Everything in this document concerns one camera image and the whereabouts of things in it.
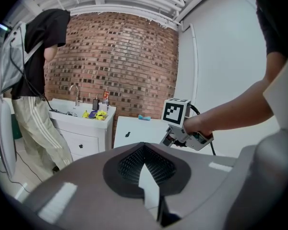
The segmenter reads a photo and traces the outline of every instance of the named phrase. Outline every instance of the white wall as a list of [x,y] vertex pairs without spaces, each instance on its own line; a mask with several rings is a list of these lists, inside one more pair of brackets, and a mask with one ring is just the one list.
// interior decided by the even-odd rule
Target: white wall
[[[185,19],[192,23],[198,48],[196,107],[200,112],[228,102],[262,79],[265,42],[255,8],[247,0],[206,0]],[[191,30],[179,34],[175,97],[192,98],[194,75]],[[278,130],[275,118],[246,128],[214,132],[214,147],[237,157],[247,145]]]

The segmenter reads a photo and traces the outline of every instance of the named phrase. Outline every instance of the striped pants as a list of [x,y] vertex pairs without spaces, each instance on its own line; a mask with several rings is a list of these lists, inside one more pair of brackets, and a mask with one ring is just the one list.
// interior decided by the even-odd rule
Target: striped pants
[[24,138],[24,148],[45,179],[55,166],[61,170],[72,162],[71,152],[53,126],[47,102],[39,97],[22,96],[12,100],[15,116]]

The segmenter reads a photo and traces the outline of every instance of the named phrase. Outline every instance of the backpack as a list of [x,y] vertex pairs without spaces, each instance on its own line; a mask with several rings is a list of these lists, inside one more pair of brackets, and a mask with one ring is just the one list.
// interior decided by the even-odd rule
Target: backpack
[[0,95],[25,78],[24,65],[43,44],[39,42],[27,53],[24,49],[26,23],[18,22],[5,39],[0,56]]

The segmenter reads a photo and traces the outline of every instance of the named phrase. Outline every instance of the white marker cube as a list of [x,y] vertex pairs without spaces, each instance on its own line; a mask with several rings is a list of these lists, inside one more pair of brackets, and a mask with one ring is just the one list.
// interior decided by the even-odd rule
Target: white marker cube
[[172,98],[164,101],[161,119],[169,125],[182,128],[185,116],[190,115],[190,100]]

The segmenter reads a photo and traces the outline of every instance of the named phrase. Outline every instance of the person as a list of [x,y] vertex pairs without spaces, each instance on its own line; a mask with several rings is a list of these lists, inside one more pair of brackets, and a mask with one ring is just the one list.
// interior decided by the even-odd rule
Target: person
[[212,108],[184,122],[188,133],[209,136],[227,130],[259,124],[273,116],[263,92],[275,79],[288,58],[288,0],[256,0],[257,17],[266,41],[266,71],[236,99]]
[[45,179],[72,162],[66,141],[50,120],[44,97],[44,63],[53,60],[58,47],[65,45],[70,19],[68,11],[50,9],[27,24],[24,38],[26,52],[30,52],[41,40],[43,44],[24,66],[30,84],[22,78],[11,92],[25,150]]

